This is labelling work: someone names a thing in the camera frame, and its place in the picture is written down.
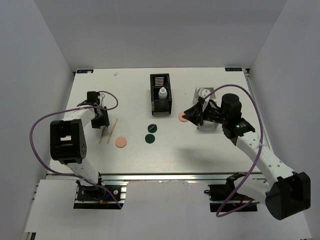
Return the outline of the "wooden stick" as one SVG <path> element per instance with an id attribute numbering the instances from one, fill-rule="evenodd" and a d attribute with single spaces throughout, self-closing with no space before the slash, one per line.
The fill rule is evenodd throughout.
<path id="1" fill-rule="evenodd" d="M 115 122 L 114 122 L 114 124 L 113 124 L 113 126 L 112 126 L 112 128 L 111 128 L 111 131 L 110 131 L 109 136 L 108 136 L 108 139 L 107 139 L 107 144 L 108 144 L 108 143 L 110 142 L 110 140 L 111 140 L 111 137 L 112 137 L 112 135 L 113 135 L 113 132 L 114 132 L 114 130 L 115 130 L 115 127 L 116 127 L 117 122 L 118 122 L 118 118 L 115 120 Z"/>
<path id="2" fill-rule="evenodd" d="M 99 138 L 99 143 L 101 143 L 102 142 L 102 140 L 103 140 L 103 137 L 104 137 L 104 133 L 105 133 L 105 127 L 102 129 L 102 131 L 101 131 L 101 135 L 100 135 L 100 138 Z"/>

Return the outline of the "white lotion bottle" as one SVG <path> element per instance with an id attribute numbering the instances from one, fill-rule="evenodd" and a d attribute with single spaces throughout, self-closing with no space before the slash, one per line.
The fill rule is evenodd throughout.
<path id="1" fill-rule="evenodd" d="M 164 100 L 167 98 L 167 96 L 168 96 L 167 89 L 165 87 L 161 87 L 158 92 L 158 98 L 160 100 Z"/>

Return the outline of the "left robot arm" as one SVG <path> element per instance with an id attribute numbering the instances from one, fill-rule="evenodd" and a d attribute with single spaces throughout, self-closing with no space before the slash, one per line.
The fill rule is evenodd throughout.
<path id="1" fill-rule="evenodd" d="M 99 200 L 105 196 L 106 187 L 100 183 L 101 175 L 87 158 L 87 143 L 84 127 L 91 123 L 93 129 L 110 125 L 107 108 L 97 91 L 88 91 L 86 100 L 62 120 L 50 123 L 50 155 L 55 161 L 67 166 L 82 183 L 90 181 L 88 193 Z"/>

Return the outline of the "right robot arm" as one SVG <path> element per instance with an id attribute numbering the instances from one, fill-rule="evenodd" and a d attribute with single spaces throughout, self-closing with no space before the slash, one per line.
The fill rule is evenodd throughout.
<path id="1" fill-rule="evenodd" d="M 251 202 L 264 204 L 277 220 L 283 220 L 311 206 L 311 179 L 305 172 L 296 172 L 285 165 L 260 142 L 255 128 L 242 117 L 242 104 L 236 94 L 222 96 L 221 105 L 199 98 L 184 111 L 184 119 L 196 126 L 205 121 L 218 123 L 238 149 L 244 152 L 265 177 L 265 182 L 251 179 L 249 173 L 236 173 L 225 183 L 228 200 L 247 196 Z"/>

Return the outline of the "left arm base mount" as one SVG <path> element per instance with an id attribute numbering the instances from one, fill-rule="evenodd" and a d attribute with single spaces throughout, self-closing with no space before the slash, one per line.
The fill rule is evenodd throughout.
<path id="1" fill-rule="evenodd" d="M 120 210 L 116 201 L 108 191 L 92 185 L 81 185 L 76 181 L 77 189 L 74 199 L 73 208 L 81 210 Z M 127 186 L 124 184 L 104 185 L 122 207 L 125 202 Z"/>

